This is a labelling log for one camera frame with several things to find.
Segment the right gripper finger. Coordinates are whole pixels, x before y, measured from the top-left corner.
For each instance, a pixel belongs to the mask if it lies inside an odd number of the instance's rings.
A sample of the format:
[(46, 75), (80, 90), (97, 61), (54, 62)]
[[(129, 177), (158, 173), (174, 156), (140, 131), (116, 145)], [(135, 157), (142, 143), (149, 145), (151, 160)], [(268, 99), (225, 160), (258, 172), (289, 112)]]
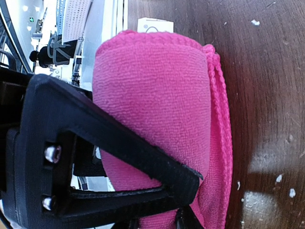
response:
[(178, 209), (175, 217), (176, 229), (203, 229), (190, 206)]

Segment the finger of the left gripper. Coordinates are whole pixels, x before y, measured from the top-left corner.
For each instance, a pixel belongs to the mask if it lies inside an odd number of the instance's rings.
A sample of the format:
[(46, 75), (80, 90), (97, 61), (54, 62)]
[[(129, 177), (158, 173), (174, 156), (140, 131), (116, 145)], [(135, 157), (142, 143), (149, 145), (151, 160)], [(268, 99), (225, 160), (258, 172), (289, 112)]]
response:
[[(109, 153), (156, 187), (84, 190), (72, 176), (102, 177)], [(149, 144), (82, 89), (45, 75), (31, 77), (14, 138), (14, 217), (26, 229), (137, 229), (140, 218), (190, 206), (203, 176)]]

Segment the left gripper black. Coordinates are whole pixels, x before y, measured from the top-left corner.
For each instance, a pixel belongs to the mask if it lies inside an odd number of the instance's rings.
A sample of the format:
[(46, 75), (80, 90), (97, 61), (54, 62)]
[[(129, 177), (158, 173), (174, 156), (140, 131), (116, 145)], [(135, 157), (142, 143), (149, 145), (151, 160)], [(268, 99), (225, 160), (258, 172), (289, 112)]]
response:
[(1, 68), (0, 70), (0, 189), (6, 191), (6, 134), (19, 127), (24, 96), (32, 75)]

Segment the pink microfibre towel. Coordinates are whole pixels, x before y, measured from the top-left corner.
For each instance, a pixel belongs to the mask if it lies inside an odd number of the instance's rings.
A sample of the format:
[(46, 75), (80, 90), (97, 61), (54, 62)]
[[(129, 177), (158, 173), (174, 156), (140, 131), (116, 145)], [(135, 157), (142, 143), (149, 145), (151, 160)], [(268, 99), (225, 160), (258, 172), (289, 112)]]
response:
[(169, 32), (122, 31), (95, 55), (93, 101), (124, 126), (200, 172), (190, 205), (205, 229), (223, 229), (233, 172), (220, 56)]

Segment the black office chair background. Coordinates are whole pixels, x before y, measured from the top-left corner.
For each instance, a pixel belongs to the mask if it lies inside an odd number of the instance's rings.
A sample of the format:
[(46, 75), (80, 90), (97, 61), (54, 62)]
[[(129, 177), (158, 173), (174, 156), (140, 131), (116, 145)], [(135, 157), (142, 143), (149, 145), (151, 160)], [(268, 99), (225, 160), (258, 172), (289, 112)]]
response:
[(50, 38), (49, 44), (39, 51), (32, 51), (29, 59), (38, 62), (42, 68), (51, 65), (68, 65), (71, 58), (74, 58), (78, 40), (62, 42), (62, 35), (54, 35)]

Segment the white perforated panel background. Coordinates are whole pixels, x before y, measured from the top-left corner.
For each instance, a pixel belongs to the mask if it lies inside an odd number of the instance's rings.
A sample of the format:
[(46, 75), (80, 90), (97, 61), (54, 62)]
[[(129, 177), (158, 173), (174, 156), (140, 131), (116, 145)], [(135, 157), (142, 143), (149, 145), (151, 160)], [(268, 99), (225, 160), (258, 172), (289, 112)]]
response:
[(92, 5), (92, 0), (66, 0), (63, 14), (61, 43), (78, 40), (83, 31)]

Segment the aluminium front rail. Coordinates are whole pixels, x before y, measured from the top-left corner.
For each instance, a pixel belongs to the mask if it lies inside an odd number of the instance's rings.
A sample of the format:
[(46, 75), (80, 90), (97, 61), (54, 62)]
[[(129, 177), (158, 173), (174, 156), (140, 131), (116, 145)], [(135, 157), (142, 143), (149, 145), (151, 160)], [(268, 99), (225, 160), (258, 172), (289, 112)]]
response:
[(102, 43), (128, 29), (127, 0), (93, 0), (87, 17), (83, 46), (80, 87), (91, 91), (94, 60)]

